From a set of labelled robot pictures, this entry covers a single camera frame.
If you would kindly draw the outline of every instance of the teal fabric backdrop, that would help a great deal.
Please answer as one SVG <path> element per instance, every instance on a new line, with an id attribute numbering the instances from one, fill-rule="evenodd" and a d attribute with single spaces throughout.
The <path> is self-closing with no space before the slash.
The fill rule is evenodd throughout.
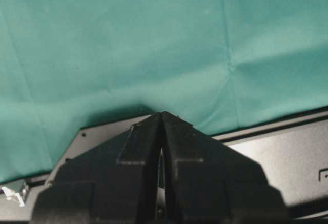
<path id="1" fill-rule="evenodd" d="M 328 0 L 0 0 L 0 181 L 80 127 L 169 111 L 206 134 L 328 105 Z"/>

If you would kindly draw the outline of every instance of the green cloth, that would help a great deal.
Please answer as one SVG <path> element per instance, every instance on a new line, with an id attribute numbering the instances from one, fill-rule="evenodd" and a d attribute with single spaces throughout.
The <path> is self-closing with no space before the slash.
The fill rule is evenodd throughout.
<path id="1" fill-rule="evenodd" d="M 0 181 L 80 127 L 169 111 L 206 134 L 328 105 L 328 0 L 0 0 Z"/>

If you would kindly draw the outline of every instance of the black plastic part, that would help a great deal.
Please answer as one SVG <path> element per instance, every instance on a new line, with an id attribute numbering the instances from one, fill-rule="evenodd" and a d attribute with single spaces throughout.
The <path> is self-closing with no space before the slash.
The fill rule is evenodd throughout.
<path id="1" fill-rule="evenodd" d="M 168 215 L 181 223 L 285 221 L 280 193 L 259 164 L 163 113 Z"/>
<path id="2" fill-rule="evenodd" d="M 81 201 L 84 201 L 83 206 L 91 201 L 89 209 L 83 208 L 82 212 L 76 209 L 76 212 L 84 216 L 88 211 L 90 222 L 143 223 L 154 219 L 160 118 L 160 114 L 151 116 L 132 126 L 130 131 L 64 164 L 53 187 L 38 198 L 32 222 L 66 223 L 58 222 L 57 215 L 67 215 L 66 203 L 75 204 L 72 202 L 74 196 L 87 193 L 91 200 Z M 94 188 L 62 191 L 79 182 L 88 182 Z M 54 204 L 44 208 L 43 199 Z M 72 218 L 69 223 L 82 222 Z"/>
<path id="3" fill-rule="evenodd" d="M 167 219 L 156 219 L 164 151 Z M 290 223 L 261 165 L 164 112 L 67 161 L 32 223 Z"/>

